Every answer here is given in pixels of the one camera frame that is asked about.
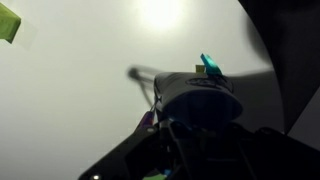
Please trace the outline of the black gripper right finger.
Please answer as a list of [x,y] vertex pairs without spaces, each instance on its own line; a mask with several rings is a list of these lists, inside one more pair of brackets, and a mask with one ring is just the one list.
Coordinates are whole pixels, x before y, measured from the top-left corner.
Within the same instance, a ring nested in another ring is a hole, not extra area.
[[228,136],[238,163],[232,180],[320,180],[320,151],[274,129],[254,133],[232,123]]

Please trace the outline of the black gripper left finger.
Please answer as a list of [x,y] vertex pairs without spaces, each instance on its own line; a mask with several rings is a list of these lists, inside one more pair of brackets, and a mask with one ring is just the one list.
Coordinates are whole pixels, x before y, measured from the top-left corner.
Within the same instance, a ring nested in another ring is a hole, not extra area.
[[138,128],[78,180],[143,180],[161,166],[166,140],[166,127],[156,124]]

